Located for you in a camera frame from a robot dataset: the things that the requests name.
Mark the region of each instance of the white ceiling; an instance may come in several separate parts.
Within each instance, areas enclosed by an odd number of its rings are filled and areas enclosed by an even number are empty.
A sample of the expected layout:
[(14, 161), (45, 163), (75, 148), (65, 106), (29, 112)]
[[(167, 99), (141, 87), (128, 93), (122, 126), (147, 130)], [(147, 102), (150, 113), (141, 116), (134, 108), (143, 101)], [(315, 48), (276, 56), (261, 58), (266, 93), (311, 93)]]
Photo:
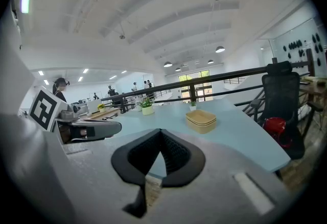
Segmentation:
[[(51, 85), (58, 78), (65, 78), (70, 84), (84, 84), (94, 82), (112, 82), (121, 79), (129, 74), (129, 72), (121, 73), (121, 70), (104, 70), (104, 69), (89, 69), (87, 73), (83, 73), (84, 69), (60, 69), (60, 70), (43, 70), (44, 75), (40, 75), (38, 71), (32, 71), (35, 77), (35, 85), (45, 85), (43, 80), (47, 80)], [(78, 82), (79, 77), (83, 77), (81, 82)]]
[[(82, 63), (102, 69), (110, 69), (110, 65), (115, 68), (113, 73), (124, 69), (161, 72), (163, 64), (171, 61), (174, 66), (164, 69), (171, 74), (185, 62), (192, 67), (194, 61), (200, 61), (196, 68), (205, 67), (209, 59), (214, 64), (222, 62), (235, 50), (236, 42), (240, 46), (255, 34), (255, 29), (272, 26), (272, 20), (282, 18), (282, 10), (292, 1), (269, 1), (273, 11), (262, 6), (261, 14), (266, 18), (260, 18), (249, 15), (255, 11), (253, 0), (31, 0), (30, 14), (19, 15), (22, 58), (31, 69), (69, 68), (69, 64), (76, 68)], [(50, 36), (55, 39), (44, 39)], [(61, 37), (74, 38), (79, 45), (65, 47)], [(85, 40), (92, 42), (87, 47), (91, 56), (81, 50)], [(52, 52), (64, 56), (72, 52), (74, 58), (60, 62), (52, 55), (47, 60), (44, 48), (48, 41)], [(233, 47), (216, 54), (220, 45)], [(95, 73), (95, 77), (100, 78), (101, 73)]]

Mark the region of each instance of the light blue table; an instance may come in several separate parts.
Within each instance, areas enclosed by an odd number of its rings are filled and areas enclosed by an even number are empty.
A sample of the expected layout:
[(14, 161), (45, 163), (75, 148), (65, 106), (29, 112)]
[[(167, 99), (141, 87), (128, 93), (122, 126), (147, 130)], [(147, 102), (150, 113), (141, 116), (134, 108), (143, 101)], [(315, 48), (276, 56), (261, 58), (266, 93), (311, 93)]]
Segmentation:
[[(113, 138), (161, 128), (225, 144), (270, 172), (284, 167), (290, 161), (290, 157), (268, 133), (228, 100), (223, 98), (200, 102), (197, 103), (197, 109), (216, 115), (217, 126), (213, 131), (207, 134), (193, 131), (187, 126), (185, 118), (185, 114), (190, 112), (189, 104), (170, 104), (154, 107), (155, 113), (148, 116), (134, 110), (121, 114), (114, 120), (122, 124), (122, 130)], [(165, 168), (163, 158), (160, 158), (150, 173), (162, 176), (162, 167)]]

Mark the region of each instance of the woman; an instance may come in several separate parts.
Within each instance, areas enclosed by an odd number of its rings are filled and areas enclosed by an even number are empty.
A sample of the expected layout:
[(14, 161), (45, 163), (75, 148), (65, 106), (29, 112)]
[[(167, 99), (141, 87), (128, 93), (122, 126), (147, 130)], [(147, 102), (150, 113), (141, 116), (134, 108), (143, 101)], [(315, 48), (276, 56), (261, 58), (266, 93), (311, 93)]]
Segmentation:
[(64, 78), (58, 78), (52, 86), (52, 93), (57, 96), (59, 99), (63, 100), (65, 103), (66, 98), (63, 96), (62, 91), (66, 89), (66, 86), (69, 85)]

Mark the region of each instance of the ceiling light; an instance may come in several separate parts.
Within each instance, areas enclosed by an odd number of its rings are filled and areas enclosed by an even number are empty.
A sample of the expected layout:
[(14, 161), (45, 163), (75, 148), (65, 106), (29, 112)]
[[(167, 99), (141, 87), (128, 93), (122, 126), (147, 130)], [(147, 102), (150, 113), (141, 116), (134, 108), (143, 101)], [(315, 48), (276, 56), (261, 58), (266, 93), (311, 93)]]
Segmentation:
[(217, 49), (216, 49), (216, 52), (217, 52), (217, 53), (221, 53), (221, 52), (223, 52), (223, 51), (225, 51), (225, 47), (222, 47), (222, 46), (219, 46), (219, 47), (217, 47)]
[(20, 9), (22, 13), (28, 14), (30, 9), (30, 0), (21, 0)]
[(172, 66), (173, 64), (171, 62), (165, 62), (165, 64), (163, 65), (164, 67), (170, 67)]

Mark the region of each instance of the office floor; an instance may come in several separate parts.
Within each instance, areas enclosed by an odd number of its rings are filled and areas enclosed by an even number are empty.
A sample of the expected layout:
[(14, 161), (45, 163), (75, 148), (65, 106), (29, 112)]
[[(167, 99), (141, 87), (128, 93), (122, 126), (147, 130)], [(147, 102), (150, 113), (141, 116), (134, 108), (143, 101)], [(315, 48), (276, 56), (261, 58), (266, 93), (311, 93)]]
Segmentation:
[[(314, 119), (319, 121), (319, 116), (315, 115)], [(327, 118), (324, 121), (322, 129), (327, 130)], [(306, 122), (305, 119), (299, 123), (300, 129), (304, 129)], [(289, 165), (281, 169), (283, 182), (291, 192), (301, 191), (308, 183), (326, 144), (326, 131), (321, 131), (318, 124), (313, 121), (305, 138), (306, 153), (304, 157), (300, 160), (290, 162)], [(161, 181), (159, 179), (147, 176), (146, 200), (149, 207), (160, 196), (160, 183)]]

